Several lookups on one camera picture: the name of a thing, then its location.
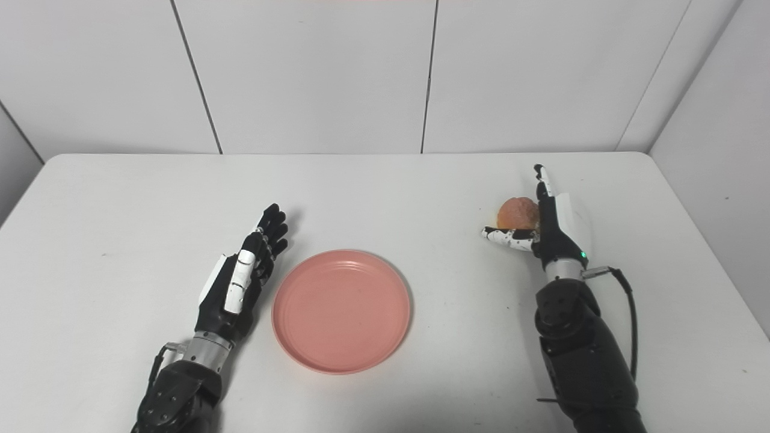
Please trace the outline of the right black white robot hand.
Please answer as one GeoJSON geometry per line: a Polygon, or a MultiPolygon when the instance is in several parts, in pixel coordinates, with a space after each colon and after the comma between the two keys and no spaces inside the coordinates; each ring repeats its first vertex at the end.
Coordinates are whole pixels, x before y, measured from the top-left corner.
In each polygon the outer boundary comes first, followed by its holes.
{"type": "Polygon", "coordinates": [[[533,253],[544,269],[567,260],[577,263],[582,273],[588,269],[592,247],[590,221],[568,192],[555,191],[544,165],[536,164],[534,170],[539,217],[534,229],[487,226],[480,234],[492,243],[533,253]]]}

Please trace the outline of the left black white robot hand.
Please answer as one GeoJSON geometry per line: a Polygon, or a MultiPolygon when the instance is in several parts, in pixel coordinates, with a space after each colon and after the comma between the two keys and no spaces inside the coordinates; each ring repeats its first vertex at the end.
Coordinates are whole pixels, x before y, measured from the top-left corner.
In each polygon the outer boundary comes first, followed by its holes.
{"type": "Polygon", "coordinates": [[[286,214],[268,206],[238,252],[223,255],[203,289],[195,332],[241,342],[256,321],[256,303],[280,253],[288,247],[286,214]]]}

